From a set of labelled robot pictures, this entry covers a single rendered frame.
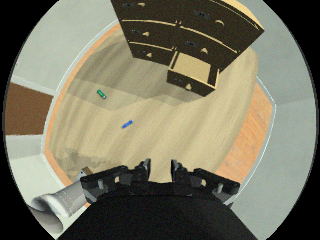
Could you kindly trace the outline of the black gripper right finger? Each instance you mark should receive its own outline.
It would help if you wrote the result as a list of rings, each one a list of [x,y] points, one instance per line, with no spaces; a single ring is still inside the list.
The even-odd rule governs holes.
[[[196,168],[193,172],[189,172],[176,159],[171,159],[171,178],[172,182],[174,182],[173,195],[192,196],[193,187],[196,190],[219,198],[223,204],[230,208],[240,188],[239,182],[201,168]],[[201,184],[202,179],[206,182],[205,186]]]

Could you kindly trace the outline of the small tan chest of drawers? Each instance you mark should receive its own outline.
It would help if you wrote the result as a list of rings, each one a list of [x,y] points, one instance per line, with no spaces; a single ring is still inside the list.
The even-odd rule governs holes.
[[[219,69],[219,74],[220,74],[224,69],[226,69],[239,55],[241,55],[241,54],[265,31],[265,30],[263,29],[263,27],[261,26],[261,24],[259,23],[259,21],[258,21],[258,20],[255,18],[255,16],[250,12],[250,10],[249,10],[247,7],[245,7],[244,5],[242,5],[241,3],[239,3],[238,1],[235,1],[235,0],[216,0],[216,1],[219,1],[219,2],[221,2],[221,3],[223,3],[223,4],[227,5],[227,6],[231,7],[232,9],[236,10],[237,12],[239,12],[240,14],[242,14],[243,16],[245,16],[246,18],[248,18],[248,19],[249,19],[250,21],[252,21],[252,22],[257,26],[257,28],[259,29],[259,31],[247,42],[247,44],[246,44],[240,51],[238,51],[237,49],[235,49],[235,48],[232,47],[231,45],[227,44],[226,42],[218,39],[217,37],[214,37],[214,36],[212,36],[212,35],[210,35],[210,34],[208,34],[208,33],[206,33],[206,32],[203,32],[203,31],[201,31],[201,30],[198,30],[198,29],[196,29],[196,28],[193,28],[193,27],[190,27],[190,26],[186,26],[186,25],[181,24],[182,11],[183,11],[183,6],[184,6],[184,1],[185,1],[185,0],[180,0],[179,10],[178,10],[178,17],[177,17],[177,21],[176,21],[176,22],[170,22],[170,21],[159,20],[159,19],[150,19],[150,18],[120,18],[119,13],[118,13],[117,8],[116,8],[116,5],[115,5],[115,3],[114,3],[114,0],[110,0],[110,1],[111,1],[111,3],[112,3],[112,6],[113,6],[114,11],[115,11],[115,13],[116,13],[116,16],[117,16],[117,18],[118,18],[118,21],[119,21],[119,23],[120,23],[120,26],[121,26],[121,28],[122,28],[122,31],[123,31],[123,33],[124,33],[124,36],[125,36],[126,41],[127,41],[127,43],[128,43],[128,46],[129,46],[129,48],[130,48],[130,51],[131,51],[131,53],[132,53],[132,55],[133,55],[133,58],[137,58],[137,57],[134,56],[134,53],[133,53],[133,51],[132,51],[130,42],[137,42],[137,41],[129,41],[129,40],[128,40],[128,37],[127,37],[127,35],[126,35],[125,29],[124,29],[123,24],[122,24],[122,20],[128,20],[128,19],[153,20],[153,21],[160,21],[160,22],[166,22],[166,23],[176,24],[176,31],[175,31],[175,38],[174,38],[173,48],[168,48],[168,47],[164,47],[164,46],[160,46],[160,45],[155,45],[155,44],[150,44],[150,43],[137,42],[137,43],[144,43],[144,44],[149,44],[149,45],[154,45],[154,46],[159,46],[159,47],[171,49],[171,50],[173,50],[173,52],[172,52],[172,59],[173,59],[173,56],[174,56],[174,54],[175,54],[176,51],[177,51],[177,52],[180,52],[180,53],[183,53],[183,54],[186,54],[186,55],[189,55],[189,56],[192,56],[192,55],[190,55],[190,54],[187,54],[187,53],[184,53],[184,52],[181,52],[181,51],[176,50],[177,41],[178,41],[178,35],[179,35],[179,31],[180,31],[180,26],[183,26],[183,27],[187,27],[187,28],[196,30],[196,31],[198,31],[198,32],[201,32],[201,33],[203,33],[203,34],[206,34],[206,35],[208,35],[208,36],[210,36],[210,37],[212,37],[212,38],[215,38],[215,39],[217,39],[218,41],[226,44],[227,46],[229,46],[229,47],[231,47],[232,49],[234,49],[235,51],[237,51],[237,54],[236,54],[222,69],[220,69],[220,68],[214,66],[213,64],[208,63],[208,62],[206,62],[206,61],[204,61],[204,60],[202,60],[202,59],[200,59],[200,58],[197,58],[197,57],[195,57],[195,56],[192,56],[192,57],[194,57],[194,58],[197,58],[197,59],[199,59],[199,60],[201,60],[201,61],[204,61],[204,62],[206,62],[206,63],[208,63],[208,64],[210,64],[210,65],[218,68],[218,69]],[[172,61],[172,59],[171,59],[171,61]]]

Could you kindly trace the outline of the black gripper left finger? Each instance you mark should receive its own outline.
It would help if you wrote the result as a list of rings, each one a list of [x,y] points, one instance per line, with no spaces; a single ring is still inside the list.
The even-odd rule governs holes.
[[[96,202],[101,194],[126,187],[129,184],[130,195],[149,194],[148,180],[150,172],[151,159],[146,158],[134,169],[128,169],[128,166],[121,165],[83,176],[80,178],[80,182],[87,202],[92,204]],[[118,176],[119,181],[115,185],[115,178]]]

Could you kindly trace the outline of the dark brown drawer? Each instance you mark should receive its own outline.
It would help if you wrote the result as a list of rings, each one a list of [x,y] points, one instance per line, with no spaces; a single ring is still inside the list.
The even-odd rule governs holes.
[[[180,27],[176,50],[200,58],[220,69],[237,54],[237,51],[217,39],[183,26]]]
[[[168,68],[167,83],[206,97],[216,90],[218,76],[218,68],[176,51]]]
[[[219,3],[216,0],[185,0],[181,24],[217,37],[240,51],[259,29],[236,10]]]
[[[136,42],[130,42],[130,45],[135,57],[170,66],[173,50]]]
[[[180,0],[114,0],[114,3],[120,18],[150,18],[176,22]]]
[[[173,48],[176,24],[137,19],[122,20],[122,24],[129,41]]]

